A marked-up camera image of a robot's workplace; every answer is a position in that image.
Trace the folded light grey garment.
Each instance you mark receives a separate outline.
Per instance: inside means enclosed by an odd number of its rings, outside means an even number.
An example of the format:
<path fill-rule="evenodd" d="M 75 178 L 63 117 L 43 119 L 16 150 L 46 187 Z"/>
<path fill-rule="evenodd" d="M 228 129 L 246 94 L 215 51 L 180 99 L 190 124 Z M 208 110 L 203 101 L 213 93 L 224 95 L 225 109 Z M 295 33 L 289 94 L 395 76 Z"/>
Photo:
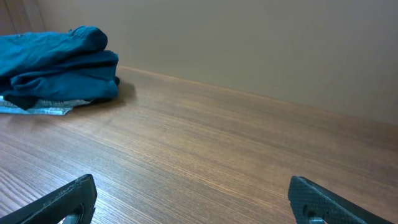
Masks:
<path fill-rule="evenodd" d="M 71 100 L 71 101 L 48 101 L 39 100 L 32 108 L 23 110 L 18 106 L 6 101 L 1 96 L 1 113 L 6 114 L 28 114 L 28 115 L 53 115 L 65 116 L 69 111 L 77 106 L 90 104 L 91 101 Z"/>

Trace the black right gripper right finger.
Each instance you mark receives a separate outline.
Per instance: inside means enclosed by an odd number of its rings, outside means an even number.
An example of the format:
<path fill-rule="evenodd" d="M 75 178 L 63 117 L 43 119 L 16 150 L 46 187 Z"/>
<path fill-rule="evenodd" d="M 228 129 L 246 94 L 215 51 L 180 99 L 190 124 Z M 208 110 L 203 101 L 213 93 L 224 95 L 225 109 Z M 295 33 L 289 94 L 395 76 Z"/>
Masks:
<path fill-rule="evenodd" d="M 298 224 L 392 224 L 305 177 L 292 176 L 288 198 Z"/>

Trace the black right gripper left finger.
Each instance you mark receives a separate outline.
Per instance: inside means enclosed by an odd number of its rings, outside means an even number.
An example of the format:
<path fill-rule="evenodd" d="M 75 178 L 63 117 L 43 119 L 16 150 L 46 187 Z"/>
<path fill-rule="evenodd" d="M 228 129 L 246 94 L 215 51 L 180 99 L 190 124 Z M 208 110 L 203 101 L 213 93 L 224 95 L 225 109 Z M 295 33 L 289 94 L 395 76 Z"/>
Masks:
<path fill-rule="evenodd" d="M 2 217 L 1 224 L 90 224 L 96 198 L 94 178 L 85 174 Z"/>

